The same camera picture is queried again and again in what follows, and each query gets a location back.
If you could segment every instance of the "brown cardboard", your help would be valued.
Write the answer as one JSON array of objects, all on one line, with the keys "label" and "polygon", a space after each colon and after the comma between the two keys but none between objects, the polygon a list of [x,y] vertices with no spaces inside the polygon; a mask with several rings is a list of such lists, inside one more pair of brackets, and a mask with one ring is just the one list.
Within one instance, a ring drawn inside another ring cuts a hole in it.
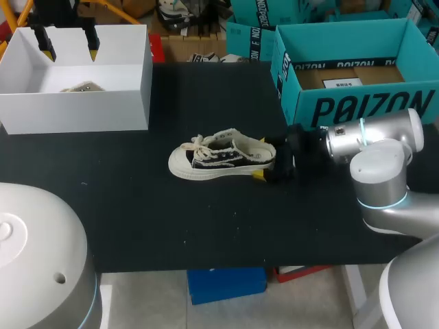
[{"label": "brown cardboard", "polygon": [[393,84],[404,82],[404,78],[396,66],[359,66],[354,68],[362,84]]},{"label": "brown cardboard", "polygon": [[[217,28],[210,27],[210,30],[215,31]],[[156,12],[151,22],[151,33],[161,36],[166,62],[186,62],[193,53],[206,55],[214,52],[220,58],[227,54],[226,41],[222,39],[221,33],[204,32],[200,37],[198,32],[197,26],[191,26],[187,30],[187,36],[181,36],[180,32],[167,31],[158,20]]]},{"label": "brown cardboard", "polygon": [[381,0],[381,10],[388,11],[390,8],[391,0]]},{"label": "brown cardboard", "polygon": [[[108,2],[122,10],[122,0],[108,0]],[[120,16],[100,3],[80,3],[77,12],[79,17],[95,17],[96,24],[120,24],[122,22]]]},{"label": "brown cardboard", "polygon": [[297,70],[295,73],[303,90],[323,89],[324,80],[357,77],[353,69]]},{"label": "brown cardboard", "polygon": [[325,80],[358,77],[364,86],[404,82],[396,66],[357,66],[349,69],[314,69],[295,71],[303,90],[323,89]]},{"label": "brown cardboard", "polygon": [[352,14],[366,10],[365,0],[342,0],[340,4],[341,14]]},{"label": "brown cardboard", "polygon": [[154,9],[155,0],[123,0],[123,11],[135,19],[145,16]]}]

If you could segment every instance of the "shoe sole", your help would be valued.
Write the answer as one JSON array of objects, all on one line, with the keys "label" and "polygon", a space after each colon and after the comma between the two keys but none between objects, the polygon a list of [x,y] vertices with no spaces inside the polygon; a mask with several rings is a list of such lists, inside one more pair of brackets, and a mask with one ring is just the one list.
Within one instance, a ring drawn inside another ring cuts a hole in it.
[{"label": "shoe sole", "polygon": [[251,175],[254,171],[270,168],[272,163],[258,164],[255,166],[245,166],[237,168],[222,169],[182,169],[172,158],[168,161],[168,167],[174,176],[184,180],[213,180],[222,176],[230,175]]},{"label": "shoe sole", "polygon": [[363,219],[363,222],[366,224],[366,226],[368,228],[370,228],[372,231],[376,232],[376,233],[382,233],[382,234],[397,234],[397,235],[405,235],[403,233],[397,232],[397,231],[392,231],[392,230],[384,230],[383,228],[374,228],[373,226],[370,226],[369,224],[366,223],[366,221]]}]

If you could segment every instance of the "white box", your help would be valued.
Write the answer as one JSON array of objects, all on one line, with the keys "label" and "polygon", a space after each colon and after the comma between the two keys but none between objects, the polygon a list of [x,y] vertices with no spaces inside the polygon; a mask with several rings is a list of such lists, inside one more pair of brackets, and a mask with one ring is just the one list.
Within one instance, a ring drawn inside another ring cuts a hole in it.
[{"label": "white box", "polygon": [[[34,31],[18,28],[0,62],[0,121],[8,134],[147,130],[152,58],[146,25],[96,25],[93,62],[84,30],[47,27],[52,62]],[[105,91],[62,93],[92,81]]]}]

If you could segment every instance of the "black table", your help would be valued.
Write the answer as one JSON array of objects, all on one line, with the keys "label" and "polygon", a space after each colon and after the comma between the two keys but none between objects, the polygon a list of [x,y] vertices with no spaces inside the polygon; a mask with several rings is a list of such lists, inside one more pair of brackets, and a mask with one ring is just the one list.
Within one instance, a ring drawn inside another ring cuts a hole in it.
[{"label": "black table", "polygon": [[[2,130],[0,182],[63,198],[103,272],[384,263],[418,242],[364,225],[344,167],[304,187],[238,176],[190,182],[168,171],[179,144],[229,127],[256,138],[285,131],[268,65],[157,65],[148,132]],[[439,138],[432,126],[426,135],[409,184],[439,193]]]}]

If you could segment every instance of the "white shoelace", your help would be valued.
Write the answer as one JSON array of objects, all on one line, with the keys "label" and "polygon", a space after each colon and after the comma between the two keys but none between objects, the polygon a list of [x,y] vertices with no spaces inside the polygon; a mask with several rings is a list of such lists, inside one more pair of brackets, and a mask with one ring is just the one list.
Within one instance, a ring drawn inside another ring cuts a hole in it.
[{"label": "white shoelace", "polygon": [[183,143],[180,147],[188,151],[193,151],[193,158],[196,160],[216,159],[218,158],[218,155],[212,154],[212,150],[206,146],[212,143],[214,140],[215,137],[213,136],[203,138],[203,136],[198,135],[196,137],[192,137],[192,143]]}]

